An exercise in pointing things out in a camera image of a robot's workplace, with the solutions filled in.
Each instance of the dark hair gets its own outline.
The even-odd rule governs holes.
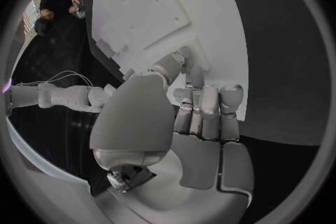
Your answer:
[[[51,27],[52,27],[51,21],[39,18],[35,23],[34,29],[38,35],[45,36]]]

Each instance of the black shirt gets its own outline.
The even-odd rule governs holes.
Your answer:
[[[41,0],[40,10],[48,9],[55,14],[55,20],[67,15],[69,8],[72,5],[72,0]]]

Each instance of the wire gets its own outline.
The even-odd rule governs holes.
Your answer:
[[[64,75],[62,77],[57,78],[59,75],[64,74],[64,73],[70,73],[70,74],[67,74],[67,75]],[[21,82],[21,83],[16,84],[15,86],[32,86],[32,85],[38,85],[38,84],[46,83],[46,82],[55,82],[55,81],[59,81],[59,80],[62,80],[64,78],[70,77],[70,76],[79,76],[81,79],[83,79],[85,81],[85,83],[88,86],[91,86],[91,87],[94,86],[93,83],[91,82],[91,80],[89,80],[86,76],[84,76],[82,74],[79,74],[79,73],[77,73],[75,71],[72,71],[72,70],[61,71],[61,72],[59,72],[58,74],[49,78],[46,81],[33,81],[33,82],[28,82],[28,83],[22,83]]]

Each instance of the person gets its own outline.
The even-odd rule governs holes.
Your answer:
[[[34,26],[36,33],[45,36],[52,27],[53,22],[67,14],[83,18],[82,6],[83,0],[41,0],[41,17],[36,20]]]

